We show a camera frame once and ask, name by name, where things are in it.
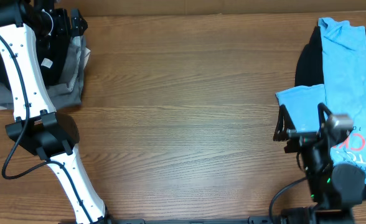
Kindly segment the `black t-shirt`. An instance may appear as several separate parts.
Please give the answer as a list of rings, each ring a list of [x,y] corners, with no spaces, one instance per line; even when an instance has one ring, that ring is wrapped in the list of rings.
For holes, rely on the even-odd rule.
[[[56,85],[61,77],[67,58],[70,37],[56,35],[37,38],[36,51],[40,71],[46,88]],[[0,83],[11,89],[2,57],[0,56]]]

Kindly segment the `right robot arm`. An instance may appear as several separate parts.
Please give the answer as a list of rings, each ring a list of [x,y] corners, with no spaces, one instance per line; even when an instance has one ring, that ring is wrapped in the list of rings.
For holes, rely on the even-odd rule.
[[[295,153],[298,167],[305,173],[282,188],[271,200],[275,201],[288,189],[308,182],[314,206],[289,208],[278,216],[269,214],[272,223],[353,223],[352,208],[363,201],[365,172],[352,164],[335,164],[331,148],[344,142],[354,126],[346,114],[334,114],[324,103],[317,106],[319,130],[300,132],[288,109],[279,107],[274,141],[285,141],[286,153]]]

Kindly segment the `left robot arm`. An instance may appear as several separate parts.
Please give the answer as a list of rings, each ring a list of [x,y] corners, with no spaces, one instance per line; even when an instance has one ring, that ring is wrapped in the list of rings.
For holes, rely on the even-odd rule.
[[[87,29],[78,9],[68,13],[54,8],[54,1],[0,1],[0,56],[11,87],[14,122],[5,129],[14,145],[1,174],[18,179],[48,166],[58,178],[75,213],[75,223],[113,223],[82,164],[80,136],[73,118],[57,112],[48,96],[37,58],[37,41],[54,37],[79,37]],[[7,175],[7,166],[17,147],[42,163]]]

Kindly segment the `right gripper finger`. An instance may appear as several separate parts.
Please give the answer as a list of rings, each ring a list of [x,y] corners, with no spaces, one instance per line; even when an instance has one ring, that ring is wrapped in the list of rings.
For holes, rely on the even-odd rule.
[[[326,128],[329,128],[329,116],[332,114],[332,112],[324,103],[319,103],[317,106],[317,110],[319,118],[318,133],[321,134]]]
[[[287,141],[290,134],[295,131],[295,125],[285,105],[279,107],[278,120],[273,135],[273,141]]]

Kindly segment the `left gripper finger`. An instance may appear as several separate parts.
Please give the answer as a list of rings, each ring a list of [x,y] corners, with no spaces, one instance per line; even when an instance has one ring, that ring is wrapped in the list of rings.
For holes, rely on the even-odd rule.
[[[54,10],[55,4],[61,0],[34,0],[34,8],[37,10]]]
[[[82,36],[88,24],[78,9],[71,10],[71,37]]]

